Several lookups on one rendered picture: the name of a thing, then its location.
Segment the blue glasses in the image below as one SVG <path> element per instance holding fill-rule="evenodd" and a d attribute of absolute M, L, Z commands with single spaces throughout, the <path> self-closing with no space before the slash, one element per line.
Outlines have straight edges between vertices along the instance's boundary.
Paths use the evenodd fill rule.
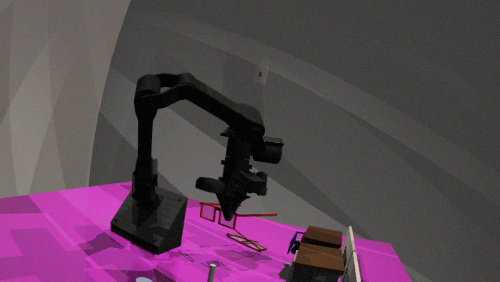
<path fill-rule="evenodd" d="M 304 234 L 304 232 L 298 232 L 298 231 L 296 231 L 296 233 L 294 234 L 293 238 L 290 240 L 290 244 L 289 244 L 289 248 L 288 248 L 287 254 L 289 254 L 289 252 L 291 251 L 291 248 L 293 247 L 294 244 L 295 245 L 300 245 L 299 243 L 297 243 L 299 239 L 297 240 L 297 242 L 295 242 L 296 237 L 297 237 L 297 233 Z"/>

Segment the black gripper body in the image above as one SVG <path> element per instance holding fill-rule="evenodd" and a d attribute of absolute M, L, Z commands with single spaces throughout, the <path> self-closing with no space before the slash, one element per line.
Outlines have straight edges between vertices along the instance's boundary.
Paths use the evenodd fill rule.
<path fill-rule="evenodd" d="M 199 177 L 196 181 L 195 188 L 224 195 L 233 196 L 234 194 L 240 196 L 246 196 L 247 193 L 236 183 L 235 185 L 228 184 L 229 176 L 232 172 L 233 167 L 236 164 L 240 164 L 240 169 L 252 169 L 252 165 L 249 165 L 249 160 L 237 159 L 225 156 L 225 161 L 221 160 L 221 165 L 224 165 L 222 177 L 219 176 L 218 179 Z M 267 195 L 267 187 L 262 186 L 260 193 L 255 192 L 258 196 Z"/>

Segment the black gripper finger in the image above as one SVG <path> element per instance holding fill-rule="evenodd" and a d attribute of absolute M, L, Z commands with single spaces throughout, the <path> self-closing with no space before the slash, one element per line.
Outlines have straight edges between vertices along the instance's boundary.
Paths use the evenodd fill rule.
<path fill-rule="evenodd" d="M 216 193 L 225 221 L 229 221 L 233 207 L 233 200 L 237 196 L 230 196 Z"/>
<path fill-rule="evenodd" d="M 250 196 L 240 196 L 240 195 L 236 195 L 236 194 L 234 194 L 234 196 L 237 196 L 237 198 L 235 198 L 235 199 L 233 200 L 233 207 L 232 207 L 232 211 L 233 211 L 233 212 L 236 212 L 236 211 L 237 211 L 236 209 L 239 207 L 240 203 L 241 203 L 243 200 L 245 200 L 245 199 L 249 199 L 249 198 L 250 198 Z"/>

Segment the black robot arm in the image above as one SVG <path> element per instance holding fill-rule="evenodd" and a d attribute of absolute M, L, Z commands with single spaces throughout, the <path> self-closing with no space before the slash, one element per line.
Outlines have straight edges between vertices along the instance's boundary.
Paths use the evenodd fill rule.
<path fill-rule="evenodd" d="M 170 89 L 160 93 L 160 87 Z M 156 210 L 164 198 L 155 191 L 158 168 L 157 159 L 151 157 L 153 120 L 158 109 L 186 99 L 229 125 L 220 133 L 221 136 L 229 137 L 226 156 L 250 160 L 251 155 L 254 161 L 272 164 L 281 161 L 283 140 L 264 136 L 265 127 L 257 108 L 232 102 L 189 72 L 142 76 L 134 95 L 138 119 L 138 157 L 132 173 L 131 198 L 138 201 L 137 206 L 150 213 Z M 240 169 L 240 164 L 236 164 L 228 179 L 228 184 L 235 183 L 247 193 L 260 193 L 262 186 L 267 186 L 267 174 L 252 173 L 249 169 Z"/>

